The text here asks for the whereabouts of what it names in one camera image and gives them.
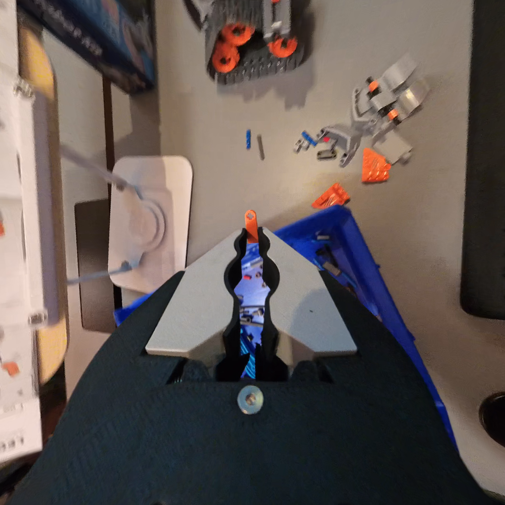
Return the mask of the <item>heap of small toy parts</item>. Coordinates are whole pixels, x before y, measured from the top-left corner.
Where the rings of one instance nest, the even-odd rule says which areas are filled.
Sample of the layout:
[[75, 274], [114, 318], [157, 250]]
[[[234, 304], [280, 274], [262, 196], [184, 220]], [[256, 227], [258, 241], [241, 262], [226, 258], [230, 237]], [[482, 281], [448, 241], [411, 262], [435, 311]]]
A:
[[[329, 245], [325, 242], [313, 241], [309, 241], [309, 245], [315, 245], [316, 252], [309, 254], [307, 260], [320, 271], [327, 273], [331, 279], [343, 280], [344, 286], [350, 287], [351, 294], [355, 294], [355, 283], [339, 268]], [[268, 292], [269, 289], [262, 279], [262, 257], [259, 254], [258, 245], [248, 245], [243, 258], [242, 279], [235, 288], [235, 293], [240, 301], [241, 353], [249, 355], [249, 361], [243, 371], [243, 378], [256, 377], [258, 369], [256, 347], [261, 345], [264, 305]]]

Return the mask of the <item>white suction mount plate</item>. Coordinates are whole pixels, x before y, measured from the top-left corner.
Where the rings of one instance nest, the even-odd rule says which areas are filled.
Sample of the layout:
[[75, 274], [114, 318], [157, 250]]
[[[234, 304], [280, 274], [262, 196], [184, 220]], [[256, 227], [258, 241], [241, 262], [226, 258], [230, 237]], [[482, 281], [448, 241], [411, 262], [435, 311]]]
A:
[[186, 267], [193, 168], [183, 156], [126, 156], [113, 174], [108, 271], [122, 289], [147, 294]]

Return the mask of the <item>grey panel assembly orange pins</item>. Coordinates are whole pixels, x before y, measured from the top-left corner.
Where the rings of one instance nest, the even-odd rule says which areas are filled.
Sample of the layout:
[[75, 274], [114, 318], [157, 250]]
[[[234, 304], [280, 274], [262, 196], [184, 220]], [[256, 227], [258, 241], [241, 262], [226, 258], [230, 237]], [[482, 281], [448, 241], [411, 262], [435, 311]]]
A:
[[351, 121], [363, 133], [395, 127], [411, 117], [425, 102], [430, 85], [425, 78], [413, 79], [417, 64], [409, 54], [383, 72], [368, 77], [351, 93]]

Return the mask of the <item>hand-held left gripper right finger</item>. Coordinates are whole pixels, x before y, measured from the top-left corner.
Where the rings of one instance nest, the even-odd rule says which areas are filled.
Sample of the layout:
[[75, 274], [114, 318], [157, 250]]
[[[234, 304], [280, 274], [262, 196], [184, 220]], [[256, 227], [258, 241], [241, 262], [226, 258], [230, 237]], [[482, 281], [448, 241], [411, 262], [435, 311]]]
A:
[[323, 272], [265, 227], [260, 228], [260, 256], [269, 289], [260, 380], [286, 380], [300, 362], [356, 354]]

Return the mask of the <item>white instruction booklet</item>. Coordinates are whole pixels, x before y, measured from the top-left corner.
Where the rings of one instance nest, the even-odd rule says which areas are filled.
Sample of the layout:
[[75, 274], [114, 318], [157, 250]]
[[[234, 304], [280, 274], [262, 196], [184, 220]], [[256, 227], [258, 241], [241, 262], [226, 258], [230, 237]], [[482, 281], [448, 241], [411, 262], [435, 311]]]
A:
[[16, 1], [1, 1], [1, 467], [42, 449], [36, 332], [28, 325], [17, 155]]

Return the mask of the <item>grey flat toy panel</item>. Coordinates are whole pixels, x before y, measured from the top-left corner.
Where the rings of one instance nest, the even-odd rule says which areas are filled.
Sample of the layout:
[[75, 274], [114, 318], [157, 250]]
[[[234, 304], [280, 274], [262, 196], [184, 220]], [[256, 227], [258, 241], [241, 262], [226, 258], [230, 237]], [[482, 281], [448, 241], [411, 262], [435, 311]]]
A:
[[412, 156], [413, 146], [395, 131], [389, 131], [375, 140], [372, 149], [391, 165], [396, 163], [405, 165]]

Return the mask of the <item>grey orange tracked toy vehicle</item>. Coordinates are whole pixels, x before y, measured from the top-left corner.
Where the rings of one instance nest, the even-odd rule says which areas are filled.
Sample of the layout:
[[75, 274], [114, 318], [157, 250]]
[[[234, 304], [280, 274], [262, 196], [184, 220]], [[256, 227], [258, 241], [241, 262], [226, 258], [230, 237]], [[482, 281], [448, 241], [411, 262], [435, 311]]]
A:
[[293, 71], [304, 61], [303, 1], [184, 1], [219, 86]]

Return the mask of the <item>blue plastic bin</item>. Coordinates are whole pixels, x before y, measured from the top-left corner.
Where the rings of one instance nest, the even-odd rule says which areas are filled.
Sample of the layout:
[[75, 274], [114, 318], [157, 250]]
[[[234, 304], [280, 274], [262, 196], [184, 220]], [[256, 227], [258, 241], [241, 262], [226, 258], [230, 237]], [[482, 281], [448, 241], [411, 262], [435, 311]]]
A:
[[331, 207], [275, 236], [302, 256], [325, 242], [356, 285], [323, 279], [357, 345], [351, 356], [300, 362], [286, 380], [217, 380], [199, 361], [149, 355], [145, 347], [170, 301], [180, 270], [117, 328], [85, 373], [112, 372], [112, 393], [90, 448], [132, 463], [198, 458], [248, 464], [293, 456], [347, 456], [365, 463], [449, 464], [459, 453], [446, 409], [382, 281], [350, 211]]

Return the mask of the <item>blue cardboard box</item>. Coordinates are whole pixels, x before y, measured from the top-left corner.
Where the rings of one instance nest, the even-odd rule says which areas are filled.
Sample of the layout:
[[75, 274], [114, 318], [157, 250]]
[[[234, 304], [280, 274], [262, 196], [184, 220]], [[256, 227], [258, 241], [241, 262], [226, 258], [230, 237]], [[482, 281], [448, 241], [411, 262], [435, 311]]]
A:
[[132, 95], [155, 87], [152, 1], [17, 1], [60, 42]]

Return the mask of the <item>orange triangular toy panel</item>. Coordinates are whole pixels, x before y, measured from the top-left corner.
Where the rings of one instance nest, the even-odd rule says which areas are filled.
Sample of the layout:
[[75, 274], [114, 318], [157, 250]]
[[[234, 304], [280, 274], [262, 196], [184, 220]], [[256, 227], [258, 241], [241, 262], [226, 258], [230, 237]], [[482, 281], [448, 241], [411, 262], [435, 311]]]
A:
[[370, 148], [364, 148], [361, 182], [363, 184], [386, 182], [391, 167], [391, 163], [384, 156]]
[[339, 183], [335, 183], [314, 200], [311, 207], [315, 210], [324, 210], [336, 205], [346, 205], [349, 201], [349, 194]]

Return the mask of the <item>grey curved toy panel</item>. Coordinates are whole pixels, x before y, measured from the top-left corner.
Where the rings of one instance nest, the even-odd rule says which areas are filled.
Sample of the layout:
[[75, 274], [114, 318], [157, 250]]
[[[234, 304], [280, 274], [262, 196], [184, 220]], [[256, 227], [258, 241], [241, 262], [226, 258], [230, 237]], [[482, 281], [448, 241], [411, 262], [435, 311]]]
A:
[[321, 128], [316, 136], [318, 144], [325, 143], [327, 148], [335, 149], [339, 155], [339, 166], [346, 167], [356, 154], [360, 143], [361, 134], [354, 128], [344, 125], [333, 125]]

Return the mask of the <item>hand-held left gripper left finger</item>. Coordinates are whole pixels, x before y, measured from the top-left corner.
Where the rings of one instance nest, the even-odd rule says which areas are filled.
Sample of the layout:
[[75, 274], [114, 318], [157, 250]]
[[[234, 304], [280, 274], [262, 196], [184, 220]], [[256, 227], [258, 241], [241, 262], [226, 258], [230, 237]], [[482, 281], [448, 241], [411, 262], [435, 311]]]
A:
[[202, 362], [217, 380], [241, 378], [248, 357], [234, 290], [247, 240], [246, 230], [237, 230], [185, 269], [145, 347], [149, 355]]

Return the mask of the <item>black round object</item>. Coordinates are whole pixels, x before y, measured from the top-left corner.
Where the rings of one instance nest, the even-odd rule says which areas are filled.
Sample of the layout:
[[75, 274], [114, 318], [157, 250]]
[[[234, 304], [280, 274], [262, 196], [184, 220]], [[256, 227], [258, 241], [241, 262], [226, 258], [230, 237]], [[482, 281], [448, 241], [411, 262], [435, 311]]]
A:
[[504, 391], [483, 400], [479, 407], [479, 421], [487, 435], [504, 447]]

